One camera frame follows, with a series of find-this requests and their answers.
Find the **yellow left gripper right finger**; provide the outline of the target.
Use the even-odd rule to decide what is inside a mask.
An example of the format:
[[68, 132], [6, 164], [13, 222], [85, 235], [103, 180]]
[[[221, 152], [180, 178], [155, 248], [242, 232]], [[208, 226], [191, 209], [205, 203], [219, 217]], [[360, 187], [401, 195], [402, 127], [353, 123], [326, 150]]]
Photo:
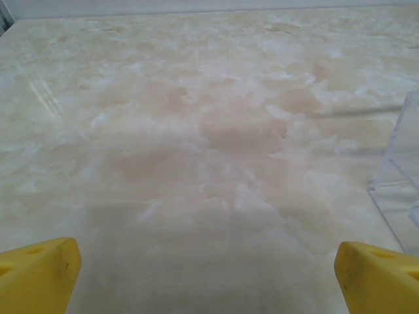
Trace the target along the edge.
[[418, 257], [345, 241], [334, 270], [349, 313], [418, 313]]

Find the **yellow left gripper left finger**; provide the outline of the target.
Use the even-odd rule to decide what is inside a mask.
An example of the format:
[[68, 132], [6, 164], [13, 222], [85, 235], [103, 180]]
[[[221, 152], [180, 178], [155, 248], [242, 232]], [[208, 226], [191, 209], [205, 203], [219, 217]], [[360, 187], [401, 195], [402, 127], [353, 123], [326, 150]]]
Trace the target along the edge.
[[1, 253], [1, 313], [65, 313], [81, 268], [72, 237]]

